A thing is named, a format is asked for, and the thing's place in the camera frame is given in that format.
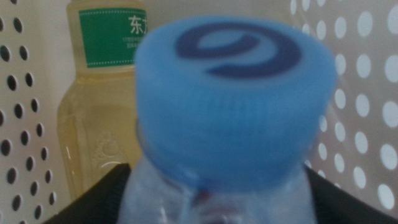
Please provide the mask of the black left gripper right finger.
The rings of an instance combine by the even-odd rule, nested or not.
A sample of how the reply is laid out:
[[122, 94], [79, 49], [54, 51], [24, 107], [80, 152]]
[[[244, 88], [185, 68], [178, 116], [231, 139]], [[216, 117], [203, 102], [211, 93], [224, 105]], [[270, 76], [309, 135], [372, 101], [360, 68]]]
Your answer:
[[397, 224], [396, 218], [347, 194], [310, 168], [305, 171], [319, 224]]

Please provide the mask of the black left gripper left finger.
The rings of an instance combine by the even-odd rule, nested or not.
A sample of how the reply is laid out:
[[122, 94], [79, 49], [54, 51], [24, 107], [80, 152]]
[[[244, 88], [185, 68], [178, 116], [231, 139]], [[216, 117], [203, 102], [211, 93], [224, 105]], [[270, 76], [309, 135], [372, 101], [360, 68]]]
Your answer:
[[97, 184], [44, 224], [115, 224], [131, 168], [118, 164]]

